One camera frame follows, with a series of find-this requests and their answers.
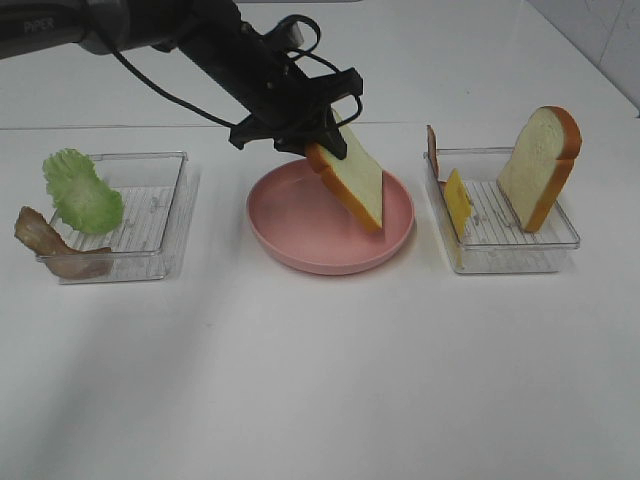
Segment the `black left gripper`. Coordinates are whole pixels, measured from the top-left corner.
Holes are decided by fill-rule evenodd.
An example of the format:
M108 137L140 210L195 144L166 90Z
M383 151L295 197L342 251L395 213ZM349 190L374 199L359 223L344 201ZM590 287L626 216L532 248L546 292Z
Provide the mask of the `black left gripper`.
M279 152L308 157L320 144L344 159L340 127L362 111L363 79L303 49L300 23L321 36L311 19L283 19L266 34L245 21L232 29L208 23L184 35L177 48L250 112L230 127L236 148L272 139Z

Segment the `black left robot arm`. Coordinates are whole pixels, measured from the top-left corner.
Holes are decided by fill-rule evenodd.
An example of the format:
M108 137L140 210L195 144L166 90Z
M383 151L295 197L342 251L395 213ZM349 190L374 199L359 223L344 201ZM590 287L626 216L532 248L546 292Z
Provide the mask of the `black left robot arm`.
M233 1L4 1L1 55L65 44L117 59L147 46L178 49L248 111L228 126L236 148L271 139L278 151L304 154L318 144L343 159L345 123L332 105L360 98L363 80L353 68L308 77L296 63L313 55L302 46L300 23L319 28L304 15L290 15L261 34Z

